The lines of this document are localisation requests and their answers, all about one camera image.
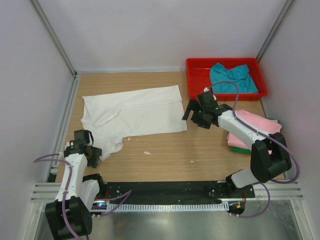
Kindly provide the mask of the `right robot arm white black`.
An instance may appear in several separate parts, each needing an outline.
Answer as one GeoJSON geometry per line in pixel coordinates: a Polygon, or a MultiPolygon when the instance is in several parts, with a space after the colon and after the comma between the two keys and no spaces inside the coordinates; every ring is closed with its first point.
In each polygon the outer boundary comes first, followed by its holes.
{"type": "Polygon", "coordinates": [[[182,119],[191,119],[204,129],[215,125],[234,135],[250,149],[249,167],[225,179],[225,192],[231,198],[241,195],[244,187],[266,183],[292,168],[286,140],[281,133],[258,129],[236,114],[231,106],[219,104],[210,91],[190,99],[182,119]]]}

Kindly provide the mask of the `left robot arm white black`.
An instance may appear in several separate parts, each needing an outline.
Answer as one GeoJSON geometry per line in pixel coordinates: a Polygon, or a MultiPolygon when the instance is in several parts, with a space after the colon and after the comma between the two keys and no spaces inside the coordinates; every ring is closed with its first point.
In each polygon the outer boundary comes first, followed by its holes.
{"type": "Polygon", "coordinates": [[[102,150],[93,143],[89,130],[77,130],[63,151],[65,169],[61,186],[54,201],[45,206],[45,216],[55,240],[79,239],[92,232],[93,202],[106,194],[98,173],[84,175],[85,168],[97,167],[102,156],[102,150]]]}

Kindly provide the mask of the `white t shirt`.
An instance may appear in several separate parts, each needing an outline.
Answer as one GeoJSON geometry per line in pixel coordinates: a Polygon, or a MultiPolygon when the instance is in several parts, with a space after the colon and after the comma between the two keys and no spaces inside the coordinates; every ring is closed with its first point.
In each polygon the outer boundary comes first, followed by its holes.
{"type": "Polygon", "coordinates": [[[81,119],[92,132],[101,160],[123,148],[123,139],[187,130],[178,85],[83,96],[81,119]]]}

